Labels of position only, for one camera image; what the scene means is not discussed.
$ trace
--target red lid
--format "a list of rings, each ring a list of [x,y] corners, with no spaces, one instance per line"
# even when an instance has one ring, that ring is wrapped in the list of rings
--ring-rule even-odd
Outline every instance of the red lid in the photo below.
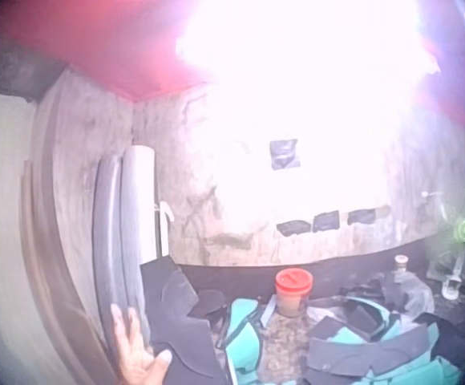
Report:
[[[313,275],[304,269],[284,269],[275,277],[275,286],[283,294],[306,295],[313,287]]]

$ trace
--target black tape patch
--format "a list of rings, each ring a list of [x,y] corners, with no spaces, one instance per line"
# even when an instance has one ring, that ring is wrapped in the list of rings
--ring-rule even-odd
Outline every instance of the black tape patch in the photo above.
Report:
[[[289,237],[291,235],[310,233],[311,224],[306,221],[290,221],[278,223],[277,230],[279,230],[279,232],[285,237]]]
[[[377,219],[375,209],[356,210],[348,213],[347,224],[362,223],[364,225],[372,225]]]
[[[300,159],[298,159],[297,155],[297,142],[298,139],[274,140],[270,142],[273,170],[300,167]]]
[[[337,229],[339,229],[339,211],[336,210],[332,213],[318,214],[314,217],[313,233]]]

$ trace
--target plastic jar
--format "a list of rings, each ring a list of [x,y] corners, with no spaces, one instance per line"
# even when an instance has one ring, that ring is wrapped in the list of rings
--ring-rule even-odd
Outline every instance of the plastic jar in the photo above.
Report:
[[[277,312],[285,317],[297,317],[305,311],[313,275],[304,269],[284,269],[275,277],[275,288]]]

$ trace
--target hand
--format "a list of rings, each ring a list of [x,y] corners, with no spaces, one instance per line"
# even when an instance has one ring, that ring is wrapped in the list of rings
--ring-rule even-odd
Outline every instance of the hand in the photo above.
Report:
[[[129,337],[122,319],[122,310],[111,304],[115,323],[115,340],[119,350],[119,365],[127,385],[162,385],[172,361],[171,351],[162,351],[156,358],[144,348],[144,337],[136,311],[129,309]]]

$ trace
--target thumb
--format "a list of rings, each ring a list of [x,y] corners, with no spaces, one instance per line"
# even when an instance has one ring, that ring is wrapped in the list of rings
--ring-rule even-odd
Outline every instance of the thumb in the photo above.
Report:
[[[147,382],[144,385],[162,385],[171,361],[171,351],[162,351],[159,353],[148,369]]]

